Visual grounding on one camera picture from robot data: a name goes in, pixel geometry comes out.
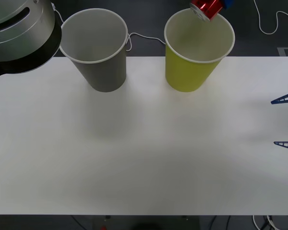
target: white cup rim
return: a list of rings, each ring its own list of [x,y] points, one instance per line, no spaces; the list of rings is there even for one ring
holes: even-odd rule
[[[106,12],[110,12],[112,14],[114,14],[115,16],[117,16],[124,24],[125,26],[125,29],[126,29],[126,37],[125,37],[125,40],[124,40],[124,43],[122,44],[122,46],[118,49],[118,51],[116,51],[114,54],[112,54],[111,56],[109,57],[106,57],[104,59],[101,59],[101,60],[98,60],[98,61],[80,61],[80,60],[77,60],[77,59],[74,59],[73,57],[69,56],[62,48],[62,46],[60,45],[60,51],[66,56],[68,57],[70,60],[72,61],[75,61],[75,62],[78,62],[78,63],[82,63],[82,64],[97,64],[97,63],[100,63],[100,62],[104,62],[104,61],[107,61],[111,58],[113,58],[114,56],[116,56],[125,46],[126,46],[126,43],[127,43],[127,39],[128,39],[128,27],[127,27],[127,24],[125,23],[125,21],[122,19],[122,17],[120,17],[117,13],[113,12],[113,11],[110,11],[110,10],[106,10],[106,9],[102,9],[102,8],[91,8],[91,9],[86,9],[86,10],[83,10],[83,11],[79,11],[75,14],[73,14],[72,16],[70,16],[64,23],[63,25],[61,26],[62,29],[64,27],[64,25],[71,19],[73,18],[74,16],[82,13],[82,12],[85,12],[85,11],[106,11]]]
[[[184,11],[189,11],[189,10],[191,10],[191,9],[190,9],[190,8],[184,9],[184,10],[182,10],[182,11],[179,11],[179,12],[175,13],[173,16],[170,17],[170,19],[168,20],[167,24],[165,25],[165,29],[164,29],[164,38],[165,38],[166,44],[169,46],[169,48],[170,48],[177,56],[179,56],[179,57],[182,58],[182,59],[185,59],[186,61],[193,62],[193,63],[209,64],[209,63],[214,63],[214,62],[220,61],[220,60],[222,60],[223,58],[225,58],[225,57],[232,51],[232,49],[233,49],[233,47],[234,47],[234,45],[235,45],[236,36],[235,36],[235,31],[234,31],[234,29],[232,28],[232,26],[231,26],[231,24],[229,23],[229,21],[228,21],[226,18],[224,18],[221,14],[218,14],[217,16],[218,16],[218,17],[221,17],[221,18],[226,22],[226,24],[230,27],[230,29],[231,29],[231,31],[232,31],[232,34],[233,34],[232,45],[231,45],[230,49],[228,50],[228,52],[227,52],[225,55],[223,55],[222,57],[219,57],[219,58],[217,58],[217,59],[215,59],[215,60],[211,60],[211,61],[196,61],[196,60],[189,59],[189,58],[184,57],[183,55],[179,54],[179,53],[178,53],[175,49],[173,49],[173,47],[169,44],[169,42],[168,42],[168,36],[167,36],[167,30],[168,30],[168,25],[169,25],[170,21],[171,21],[172,18],[175,17],[177,14],[180,14],[180,13],[182,13],[182,12],[184,12]]]

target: red can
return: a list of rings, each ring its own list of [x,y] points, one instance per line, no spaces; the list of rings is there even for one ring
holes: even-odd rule
[[[211,21],[223,8],[220,0],[192,0],[191,9],[201,19]]]

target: gray floor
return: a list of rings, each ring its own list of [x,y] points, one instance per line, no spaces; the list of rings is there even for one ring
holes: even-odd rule
[[[113,216],[105,221],[100,216],[76,216],[87,230],[198,230],[197,217],[126,217]],[[212,216],[199,217],[200,230],[209,230]],[[225,230],[228,216],[216,218],[212,230]],[[288,230],[288,217],[273,217],[274,224],[281,230]],[[256,217],[261,227],[262,216]],[[81,230],[70,216],[0,216],[0,230]],[[228,230],[256,230],[251,216],[233,216]]]
[[[167,20],[176,12],[189,7],[191,0],[52,0],[64,20],[88,8],[105,8],[118,13],[129,32],[164,39]],[[272,32],[276,27],[275,13],[288,13],[288,0],[256,0],[261,12],[262,29]],[[258,15],[253,0],[235,0],[233,6],[221,11],[232,24],[236,44],[231,56],[279,56],[278,47],[288,47],[288,17],[279,15],[279,29],[274,35],[259,30]],[[129,56],[164,56],[165,48],[158,41],[132,37]]]

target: paper cup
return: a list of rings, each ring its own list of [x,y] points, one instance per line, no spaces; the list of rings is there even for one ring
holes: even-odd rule
[[[60,50],[94,89],[111,92],[126,80],[127,38],[127,25],[119,15],[88,9],[64,22]]]
[[[197,90],[235,44],[234,30],[223,16],[204,22],[191,9],[174,14],[164,36],[166,79],[181,92]]]

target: white tabletop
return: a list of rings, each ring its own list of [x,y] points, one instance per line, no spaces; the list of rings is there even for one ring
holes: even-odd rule
[[[227,57],[192,93],[164,57],[115,92],[64,57],[0,77],[0,214],[288,214],[288,57]]]

